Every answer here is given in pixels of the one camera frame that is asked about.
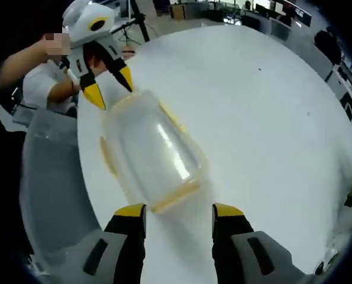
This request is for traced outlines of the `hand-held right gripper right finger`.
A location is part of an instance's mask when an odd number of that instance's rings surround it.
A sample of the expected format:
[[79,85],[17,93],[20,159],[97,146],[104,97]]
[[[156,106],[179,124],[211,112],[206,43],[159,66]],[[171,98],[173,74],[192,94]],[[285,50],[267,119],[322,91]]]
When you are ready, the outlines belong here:
[[298,283],[305,276],[287,249],[253,230],[234,206],[212,205],[212,241],[218,283]]

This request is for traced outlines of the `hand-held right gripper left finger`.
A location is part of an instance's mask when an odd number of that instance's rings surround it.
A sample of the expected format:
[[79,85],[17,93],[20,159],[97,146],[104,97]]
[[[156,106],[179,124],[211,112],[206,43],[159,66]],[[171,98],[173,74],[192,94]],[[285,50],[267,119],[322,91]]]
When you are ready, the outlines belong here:
[[72,248],[72,283],[140,283],[146,251],[146,204],[118,209]]

